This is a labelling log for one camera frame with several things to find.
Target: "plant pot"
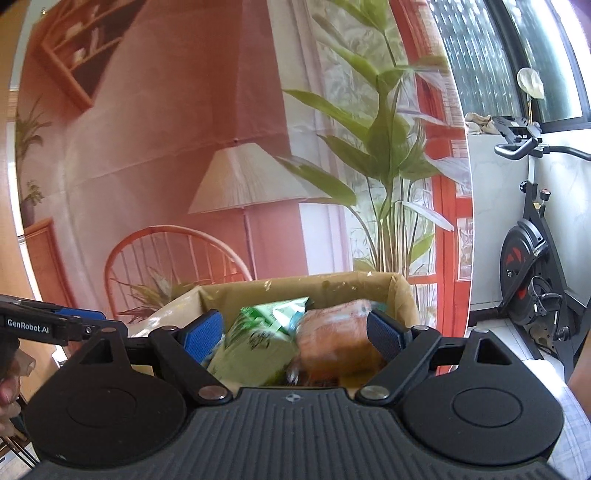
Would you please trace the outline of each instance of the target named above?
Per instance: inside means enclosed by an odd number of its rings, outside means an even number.
[[[21,202],[21,221],[23,228],[35,223],[35,205],[32,199],[26,199]]]

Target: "printed backdrop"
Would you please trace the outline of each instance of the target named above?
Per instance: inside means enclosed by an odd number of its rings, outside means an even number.
[[[421,0],[62,0],[18,100],[45,300],[139,321],[197,284],[403,273],[466,327],[462,113]]]

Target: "knob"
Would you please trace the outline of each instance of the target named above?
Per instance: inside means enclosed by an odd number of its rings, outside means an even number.
[[[540,189],[540,199],[543,202],[547,202],[548,200],[550,200],[550,195],[551,191],[549,191],[548,189]]]

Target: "finger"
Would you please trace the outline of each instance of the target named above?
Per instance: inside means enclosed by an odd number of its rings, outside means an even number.
[[[27,355],[22,350],[17,350],[14,354],[14,360],[8,375],[14,375],[15,377],[28,377],[35,368],[35,359],[31,355]]]
[[[21,406],[18,403],[11,403],[0,411],[0,423],[5,423],[6,419],[18,417],[21,412]]]
[[[14,402],[21,389],[21,381],[18,377],[8,377],[0,382],[0,406]]]

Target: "wall shelf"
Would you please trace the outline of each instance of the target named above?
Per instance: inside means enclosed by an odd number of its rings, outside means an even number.
[[[37,57],[82,111],[92,107],[111,56],[145,2],[62,0],[55,6]]]

